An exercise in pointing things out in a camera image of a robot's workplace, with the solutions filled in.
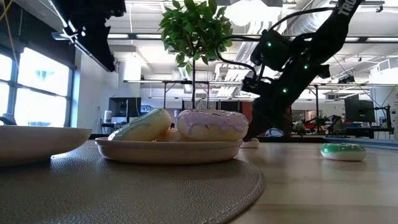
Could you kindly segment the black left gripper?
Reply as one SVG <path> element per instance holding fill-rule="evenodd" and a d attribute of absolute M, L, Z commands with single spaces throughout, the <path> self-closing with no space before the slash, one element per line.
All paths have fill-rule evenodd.
<path fill-rule="evenodd" d="M 115 59 L 108 45 L 110 17 L 126 13 L 125 0 L 51 0 L 64 27 L 78 29 L 75 46 L 107 72 L 114 72 Z"/>

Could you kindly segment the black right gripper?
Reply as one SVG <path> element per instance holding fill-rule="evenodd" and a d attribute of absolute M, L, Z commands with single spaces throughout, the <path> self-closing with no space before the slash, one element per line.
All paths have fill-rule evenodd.
<path fill-rule="evenodd" d="M 291 106 L 281 105 L 291 105 L 299 97 L 299 87 L 291 82 L 274 81 L 266 83 L 258 81 L 255 82 L 253 91 L 259 95 L 261 101 L 280 105 L 271 107 L 270 121 L 263 110 L 253 105 L 252 120 L 244 140 L 251 140 L 271 127 L 288 128 L 292 121 Z"/>

